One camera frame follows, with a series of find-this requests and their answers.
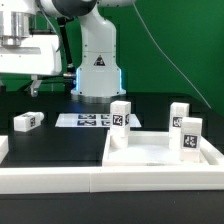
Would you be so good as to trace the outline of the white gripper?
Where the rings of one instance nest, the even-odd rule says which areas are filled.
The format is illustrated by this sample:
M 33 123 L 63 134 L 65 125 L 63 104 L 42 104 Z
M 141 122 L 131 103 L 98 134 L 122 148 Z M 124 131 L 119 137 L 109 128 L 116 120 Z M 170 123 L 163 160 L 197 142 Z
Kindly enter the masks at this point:
M 32 75 L 30 95 L 38 96 L 42 79 L 38 75 L 58 75 L 62 70 L 56 35 L 33 35 L 20 46 L 0 46 L 0 73 Z

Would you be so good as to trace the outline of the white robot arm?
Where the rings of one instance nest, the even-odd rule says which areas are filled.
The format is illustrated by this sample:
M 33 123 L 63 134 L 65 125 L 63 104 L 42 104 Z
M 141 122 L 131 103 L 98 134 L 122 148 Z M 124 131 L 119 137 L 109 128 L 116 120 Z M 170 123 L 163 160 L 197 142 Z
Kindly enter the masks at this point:
M 60 50 L 69 52 L 65 24 L 76 18 L 82 34 L 82 62 L 68 60 L 65 74 L 74 80 L 71 94 L 86 102 L 109 102 L 122 96 L 116 63 L 116 28 L 100 7 L 122 7 L 135 0 L 0 0 L 0 74 L 27 74 L 38 94 L 45 76 L 62 73 Z

